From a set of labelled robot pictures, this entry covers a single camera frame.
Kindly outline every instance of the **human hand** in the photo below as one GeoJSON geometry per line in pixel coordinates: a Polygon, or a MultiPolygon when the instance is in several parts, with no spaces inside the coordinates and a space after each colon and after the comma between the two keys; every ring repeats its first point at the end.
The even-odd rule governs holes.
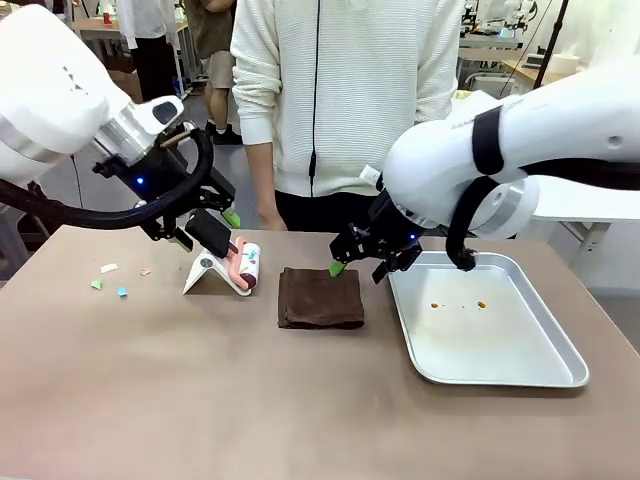
{"type": "Polygon", "coordinates": [[[270,210],[266,213],[260,213],[263,225],[267,230],[276,232],[286,232],[287,225],[282,220],[282,217],[278,213],[278,210],[270,210]]]}

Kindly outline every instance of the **metal tray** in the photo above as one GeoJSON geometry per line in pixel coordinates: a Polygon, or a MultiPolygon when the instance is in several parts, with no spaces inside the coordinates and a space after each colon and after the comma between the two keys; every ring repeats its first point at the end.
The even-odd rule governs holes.
{"type": "Polygon", "coordinates": [[[518,264],[497,253],[476,260],[462,272],[444,252],[423,252],[390,275],[418,372],[447,384],[586,385],[586,363],[518,264]]]}

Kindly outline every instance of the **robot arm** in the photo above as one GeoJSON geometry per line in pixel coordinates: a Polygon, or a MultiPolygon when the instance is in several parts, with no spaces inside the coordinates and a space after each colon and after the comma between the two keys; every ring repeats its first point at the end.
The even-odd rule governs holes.
{"type": "Polygon", "coordinates": [[[533,216],[538,185],[529,175],[640,190],[640,98],[628,93],[638,73],[640,57],[625,59],[624,67],[590,69],[479,115],[409,129],[388,154],[369,224],[341,232],[333,257],[382,259],[380,281],[411,266],[431,221],[450,227],[447,253],[470,270],[468,231],[508,238],[533,216]]]}
{"type": "Polygon", "coordinates": [[[226,256],[230,232],[204,209],[227,211],[235,190],[212,168],[210,139],[198,129],[178,137],[198,147],[198,164],[187,173],[167,133],[184,110],[177,98],[135,105],[73,32],[39,6],[0,23],[0,56],[7,67],[0,77],[0,202],[80,227],[141,226],[153,240],[176,241],[187,250],[193,240],[176,218],[195,209],[186,231],[214,255],[226,256]],[[118,177],[146,205],[95,212],[20,188],[90,143],[105,155],[94,172],[118,177]]]}

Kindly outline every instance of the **paper scrap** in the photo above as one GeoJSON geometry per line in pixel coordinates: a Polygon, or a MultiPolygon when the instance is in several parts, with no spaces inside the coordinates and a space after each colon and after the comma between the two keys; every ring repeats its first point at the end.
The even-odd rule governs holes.
{"type": "Polygon", "coordinates": [[[118,269],[118,265],[115,263],[110,263],[109,265],[103,265],[102,267],[100,267],[100,273],[109,273],[112,272],[113,270],[117,270],[118,269]]]}

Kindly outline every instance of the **cardboard box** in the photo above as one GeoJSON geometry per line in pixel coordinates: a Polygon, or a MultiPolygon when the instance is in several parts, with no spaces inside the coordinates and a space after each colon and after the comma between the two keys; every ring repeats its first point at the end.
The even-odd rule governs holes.
{"type": "Polygon", "coordinates": [[[131,97],[135,103],[143,103],[138,72],[130,59],[122,57],[108,58],[105,62],[113,83],[131,97]]]}

